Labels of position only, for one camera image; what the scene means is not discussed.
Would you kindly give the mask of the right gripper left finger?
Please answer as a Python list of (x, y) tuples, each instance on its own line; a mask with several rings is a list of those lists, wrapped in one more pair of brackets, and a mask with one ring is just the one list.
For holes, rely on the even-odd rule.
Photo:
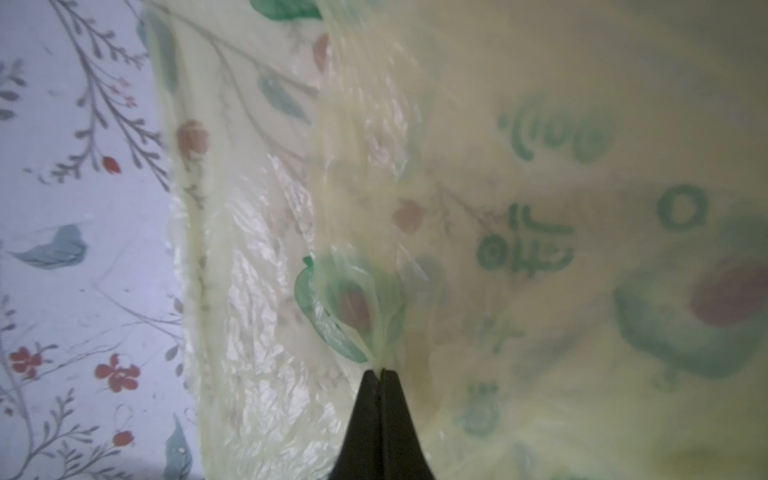
[(372, 370), (363, 374), (340, 453), (330, 480), (381, 478), (380, 381)]

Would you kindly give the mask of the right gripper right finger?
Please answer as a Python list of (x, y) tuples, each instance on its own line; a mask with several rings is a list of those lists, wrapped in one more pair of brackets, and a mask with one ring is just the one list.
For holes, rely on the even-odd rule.
[(398, 374), (383, 370), (379, 384), (381, 459), (387, 480), (434, 480), (424, 457)]

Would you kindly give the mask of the yellow plastic bag top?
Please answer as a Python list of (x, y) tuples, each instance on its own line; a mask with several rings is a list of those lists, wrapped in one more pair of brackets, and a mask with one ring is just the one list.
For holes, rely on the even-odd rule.
[(767, 475), (763, 1), (149, 1), (210, 479)]

